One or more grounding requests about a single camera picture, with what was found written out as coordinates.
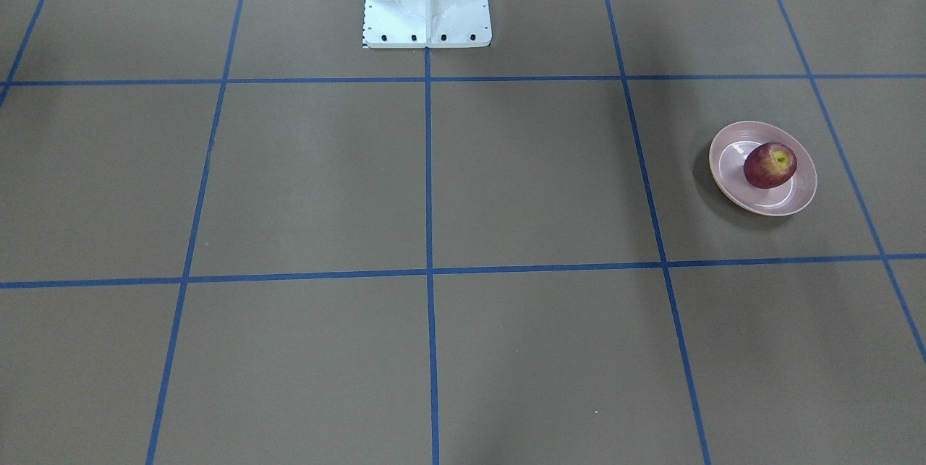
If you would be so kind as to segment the red apple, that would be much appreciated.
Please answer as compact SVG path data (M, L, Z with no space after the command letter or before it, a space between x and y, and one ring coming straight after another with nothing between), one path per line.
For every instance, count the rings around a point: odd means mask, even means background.
M780 142L758 145L745 158L743 165L745 181L755 188L764 190L786 184L796 171L796 153Z

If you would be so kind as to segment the pink plate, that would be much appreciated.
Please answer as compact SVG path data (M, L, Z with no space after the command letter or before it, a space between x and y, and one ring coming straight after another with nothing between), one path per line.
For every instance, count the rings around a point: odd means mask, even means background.
M758 145L780 142L797 155L797 171L789 182L764 190L744 178L745 158ZM807 149L783 129L755 120L724 127L709 148L709 166L715 184L739 207L764 216L793 215L805 209L817 191L817 172Z

